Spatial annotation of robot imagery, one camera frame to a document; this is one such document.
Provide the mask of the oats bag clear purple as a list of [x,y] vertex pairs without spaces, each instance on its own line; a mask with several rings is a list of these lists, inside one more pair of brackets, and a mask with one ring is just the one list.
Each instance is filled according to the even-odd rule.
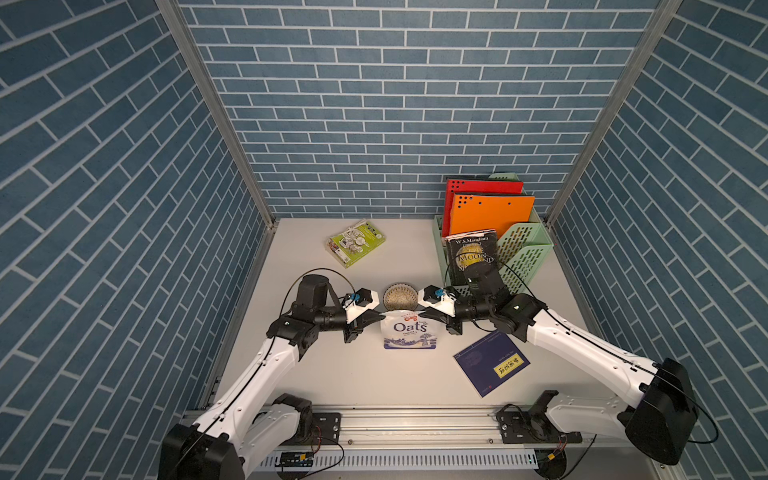
[[389,311],[381,322],[383,346],[386,350],[434,350],[438,327],[436,321],[422,318],[414,311]]

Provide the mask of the patterned red white bowl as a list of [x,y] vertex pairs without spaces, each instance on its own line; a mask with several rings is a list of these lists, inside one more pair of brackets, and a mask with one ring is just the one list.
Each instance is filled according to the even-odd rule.
[[419,306],[418,291],[410,284],[395,283],[383,294],[382,302],[386,311],[414,311]]

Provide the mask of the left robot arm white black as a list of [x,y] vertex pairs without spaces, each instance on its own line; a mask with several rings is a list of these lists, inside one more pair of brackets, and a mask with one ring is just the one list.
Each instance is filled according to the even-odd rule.
[[321,270],[294,284],[296,299],[271,323],[254,360],[202,415],[177,424],[164,438],[161,479],[245,479],[278,446],[303,440],[312,429],[312,404],[291,394],[272,395],[319,335],[340,331],[351,342],[380,320],[377,292],[361,288],[336,295]]

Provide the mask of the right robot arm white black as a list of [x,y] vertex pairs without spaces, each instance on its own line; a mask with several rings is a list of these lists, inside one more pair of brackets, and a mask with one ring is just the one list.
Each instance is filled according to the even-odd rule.
[[474,264],[468,274],[467,296],[434,285],[420,290],[424,315],[455,335],[466,322],[488,320],[501,333],[556,355],[611,391],[609,399],[553,394],[544,416],[557,430],[626,438],[659,463],[679,463],[702,412],[684,365],[635,355],[573,325],[534,295],[512,293],[495,266]]

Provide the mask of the purple booklet yellow label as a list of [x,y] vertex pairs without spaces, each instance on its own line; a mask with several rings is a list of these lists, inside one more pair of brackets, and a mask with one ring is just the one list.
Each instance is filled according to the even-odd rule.
[[500,332],[477,340],[454,360],[482,398],[530,365],[510,336]]

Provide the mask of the dark paperback novel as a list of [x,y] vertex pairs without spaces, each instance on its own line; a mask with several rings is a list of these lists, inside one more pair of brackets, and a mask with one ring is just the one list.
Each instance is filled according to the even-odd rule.
[[449,235],[445,238],[448,274],[451,284],[467,284],[466,270],[474,264],[497,262],[497,232],[493,229],[477,230]]

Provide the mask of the green comic paperback book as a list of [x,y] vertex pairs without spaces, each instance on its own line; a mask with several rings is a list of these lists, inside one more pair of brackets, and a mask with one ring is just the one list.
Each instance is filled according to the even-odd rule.
[[342,232],[328,237],[325,248],[344,268],[348,268],[383,245],[385,241],[385,234],[370,220],[361,220]]

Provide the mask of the mint green file organizer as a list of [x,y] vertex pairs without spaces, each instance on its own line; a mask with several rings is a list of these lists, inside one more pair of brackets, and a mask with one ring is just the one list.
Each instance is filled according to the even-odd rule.
[[[440,236],[443,219],[443,216],[438,215],[432,222],[442,279],[448,286],[466,294],[468,286],[465,283],[459,283],[458,278],[450,272],[448,261],[452,261],[453,256],[446,250]],[[500,268],[501,277],[510,290],[523,291],[524,286],[515,273],[525,282],[531,282],[552,249],[553,242],[535,210],[531,212],[528,222],[515,224],[499,236],[496,244],[498,260],[513,270],[510,272],[505,267]]]

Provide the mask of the orange folder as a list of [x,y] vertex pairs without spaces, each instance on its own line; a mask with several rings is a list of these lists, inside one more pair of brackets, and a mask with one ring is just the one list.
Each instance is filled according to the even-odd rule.
[[445,235],[494,230],[502,236],[512,225],[529,220],[534,202],[529,195],[457,194]]

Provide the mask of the red folder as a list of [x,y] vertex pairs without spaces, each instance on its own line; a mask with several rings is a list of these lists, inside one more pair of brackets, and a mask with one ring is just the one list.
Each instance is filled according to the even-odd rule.
[[486,180],[449,178],[446,182],[442,236],[446,237],[449,234],[451,211],[456,194],[522,194],[523,189],[524,183],[519,181],[516,176]]

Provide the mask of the small black controller box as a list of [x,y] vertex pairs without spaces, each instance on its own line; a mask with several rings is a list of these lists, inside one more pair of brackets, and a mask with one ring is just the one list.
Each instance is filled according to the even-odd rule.
[[279,469],[295,468],[310,470],[314,465],[312,452],[281,452],[277,467]]

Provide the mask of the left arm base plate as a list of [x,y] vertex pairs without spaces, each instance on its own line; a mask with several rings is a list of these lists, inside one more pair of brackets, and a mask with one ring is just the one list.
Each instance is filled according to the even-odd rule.
[[319,412],[312,415],[309,433],[302,445],[324,446],[339,440],[342,414],[340,412]]

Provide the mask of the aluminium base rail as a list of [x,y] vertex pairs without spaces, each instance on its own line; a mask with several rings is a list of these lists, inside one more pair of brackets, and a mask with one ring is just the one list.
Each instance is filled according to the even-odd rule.
[[341,407],[315,405],[314,413],[340,412],[338,443],[353,449],[539,448],[558,444],[504,444],[497,406]]

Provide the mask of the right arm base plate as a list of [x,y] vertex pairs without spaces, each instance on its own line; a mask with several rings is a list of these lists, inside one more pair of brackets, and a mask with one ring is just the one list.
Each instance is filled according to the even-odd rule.
[[527,411],[505,410],[495,414],[504,444],[580,444],[579,432],[562,432],[549,419],[541,415],[531,416]]

